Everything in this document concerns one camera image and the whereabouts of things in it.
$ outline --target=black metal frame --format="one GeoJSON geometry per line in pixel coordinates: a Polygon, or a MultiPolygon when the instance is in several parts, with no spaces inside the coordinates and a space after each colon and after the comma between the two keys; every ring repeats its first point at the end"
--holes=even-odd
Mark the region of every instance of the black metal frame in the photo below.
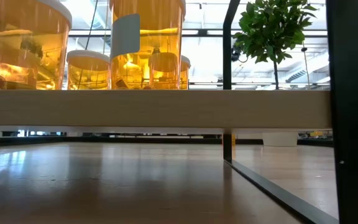
{"type": "Polygon", "coordinates": [[[358,0],[326,7],[339,220],[358,223],[358,0]]]}
{"type": "MultiPolygon", "coordinates": [[[[224,90],[231,90],[231,26],[239,2],[230,1],[223,25],[224,90]]],[[[339,220],[234,161],[230,135],[224,136],[223,155],[234,170],[300,220],[358,223],[358,0],[327,0],[327,23],[339,220]]]]}
{"type": "MultiPolygon", "coordinates": [[[[182,34],[182,37],[223,37],[222,34],[209,34],[209,31],[223,31],[222,29],[183,29],[183,30],[192,30],[197,31],[197,34],[182,34]]],[[[89,29],[73,29],[71,31],[83,31],[88,32],[89,29]]],[[[99,29],[99,30],[93,30],[93,31],[110,31],[109,29],[99,29]]],[[[240,32],[240,29],[232,29],[232,31],[238,31],[240,32]]],[[[327,31],[324,29],[310,29],[306,31],[327,31]]],[[[98,37],[98,38],[110,38],[111,34],[70,34],[69,37],[76,38],[76,37],[98,37]]],[[[306,38],[327,38],[327,35],[305,35],[306,38]]]]}

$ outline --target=potted tree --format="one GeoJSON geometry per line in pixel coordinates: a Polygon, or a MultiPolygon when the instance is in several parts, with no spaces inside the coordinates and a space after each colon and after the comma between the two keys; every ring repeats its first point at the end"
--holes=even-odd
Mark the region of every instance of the potted tree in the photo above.
{"type": "Polygon", "coordinates": [[[292,56],[286,53],[305,40],[303,29],[312,25],[310,11],[314,7],[308,0],[255,0],[248,2],[246,12],[240,19],[242,32],[234,35],[236,47],[247,57],[256,57],[256,63],[274,65],[276,90],[278,90],[277,65],[292,56]]]}

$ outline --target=wooden shelf edge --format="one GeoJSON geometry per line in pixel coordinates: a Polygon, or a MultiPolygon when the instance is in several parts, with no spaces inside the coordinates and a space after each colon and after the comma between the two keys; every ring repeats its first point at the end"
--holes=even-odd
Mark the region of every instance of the wooden shelf edge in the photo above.
{"type": "Polygon", "coordinates": [[[330,129],[330,118],[328,91],[0,91],[0,129],[244,133],[330,129]]]}

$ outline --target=black metal leg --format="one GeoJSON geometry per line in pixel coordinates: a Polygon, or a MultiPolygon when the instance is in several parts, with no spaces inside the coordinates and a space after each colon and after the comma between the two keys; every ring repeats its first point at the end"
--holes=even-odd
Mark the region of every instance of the black metal leg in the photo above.
{"type": "MultiPolygon", "coordinates": [[[[232,90],[231,83],[231,24],[239,7],[240,0],[230,0],[226,18],[223,23],[223,90],[232,90]]],[[[223,135],[223,159],[231,162],[232,143],[231,135],[223,135]]]]}
{"type": "Polygon", "coordinates": [[[223,90],[231,90],[231,24],[239,4],[240,0],[230,0],[223,23],[223,90]]]}
{"type": "Polygon", "coordinates": [[[228,162],[232,161],[231,134],[223,135],[223,159],[228,162]]]}
{"type": "Polygon", "coordinates": [[[339,221],[358,223],[358,0],[327,0],[339,221]]]}

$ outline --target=wooden floor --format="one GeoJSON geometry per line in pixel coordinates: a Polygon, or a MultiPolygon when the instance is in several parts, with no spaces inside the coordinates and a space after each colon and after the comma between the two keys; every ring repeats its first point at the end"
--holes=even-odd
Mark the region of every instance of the wooden floor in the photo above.
{"type": "Polygon", "coordinates": [[[221,146],[63,143],[0,148],[0,223],[299,221],[221,146]]]}
{"type": "Polygon", "coordinates": [[[338,218],[333,148],[236,146],[236,161],[338,218]]]}

